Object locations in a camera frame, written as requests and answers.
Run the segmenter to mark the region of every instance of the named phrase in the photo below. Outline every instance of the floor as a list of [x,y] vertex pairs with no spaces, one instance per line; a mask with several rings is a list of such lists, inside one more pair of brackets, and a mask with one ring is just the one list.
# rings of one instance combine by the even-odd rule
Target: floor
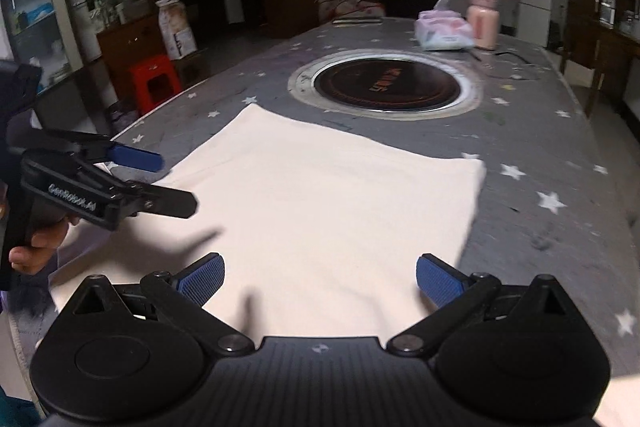
[[[211,74],[220,73],[279,42],[278,39],[263,36],[259,28],[236,30],[217,38],[208,43],[205,51]],[[558,55],[550,54],[550,60],[559,66]],[[565,78],[577,98],[584,103],[591,83],[591,71],[570,62]],[[640,245],[640,144],[606,100],[598,101],[591,117],[591,126],[604,166],[609,169],[616,184],[620,205],[625,211],[636,245]],[[0,386],[9,396],[29,399],[12,349],[6,314],[0,315],[0,361]]]

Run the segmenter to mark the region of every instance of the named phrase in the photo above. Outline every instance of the round black cooktop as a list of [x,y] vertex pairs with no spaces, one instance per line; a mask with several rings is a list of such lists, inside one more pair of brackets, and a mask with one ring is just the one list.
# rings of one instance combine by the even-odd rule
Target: round black cooktop
[[460,95],[453,76],[411,60],[361,58],[318,74],[320,94],[356,107],[380,110],[427,110],[448,105]]

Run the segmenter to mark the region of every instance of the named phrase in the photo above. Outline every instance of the human hand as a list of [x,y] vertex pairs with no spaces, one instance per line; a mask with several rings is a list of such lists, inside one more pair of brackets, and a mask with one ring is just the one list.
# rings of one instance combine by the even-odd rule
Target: human hand
[[[4,217],[6,206],[6,186],[0,184],[0,219]],[[65,240],[69,223],[77,225],[80,221],[76,216],[65,216],[61,221],[50,227],[36,230],[31,236],[31,245],[15,247],[9,252],[11,266],[18,272],[34,275],[42,270],[56,253],[58,247]]]

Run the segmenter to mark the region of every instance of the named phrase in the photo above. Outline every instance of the glass cabinet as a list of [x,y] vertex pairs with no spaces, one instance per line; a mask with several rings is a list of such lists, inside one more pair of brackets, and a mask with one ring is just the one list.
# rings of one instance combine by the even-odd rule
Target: glass cabinet
[[40,66],[39,91],[64,80],[72,71],[60,34],[53,0],[0,0],[14,60]]

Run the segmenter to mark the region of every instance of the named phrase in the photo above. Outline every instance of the white ring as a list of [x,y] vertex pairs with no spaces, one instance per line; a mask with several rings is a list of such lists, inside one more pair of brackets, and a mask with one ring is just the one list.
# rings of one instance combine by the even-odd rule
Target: white ring
[[[363,58],[386,58],[390,60],[409,60],[420,62],[449,73],[456,79],[460,86],[460,94],[444,107],[418,110],[381,110],[364,107],[354,107],[345,103],[336,102],[325,98],[316,89],[315,83],[318,75],[323,71],[354,60]],[[298,68],[289,77],[289,92],[299,102],[324,109],[326,111],[341,112],[353,116],[366,116],[380,120],[429,120],[431,118],[445,118],[466,113],[478,107],[482,100],[482,82],[478,74],[469,68],[464,62],[447,60],[424,53],[406,52],[401,50],[352,50],[326,55],[318,58],[306,66]]]

